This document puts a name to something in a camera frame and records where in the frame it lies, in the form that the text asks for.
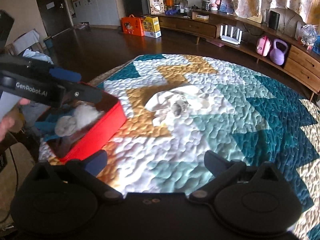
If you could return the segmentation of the person left hand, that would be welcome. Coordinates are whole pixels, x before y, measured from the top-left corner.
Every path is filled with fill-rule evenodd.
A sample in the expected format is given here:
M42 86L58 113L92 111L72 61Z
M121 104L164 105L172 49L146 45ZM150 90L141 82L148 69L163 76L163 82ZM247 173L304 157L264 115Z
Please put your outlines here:
M1 136L0 141L3 141L8 132L19 132L24 123L25 118L20 112L20 106L28 105L30 100L21 99L18 104L16 104L11 111L9 111L1 120Z

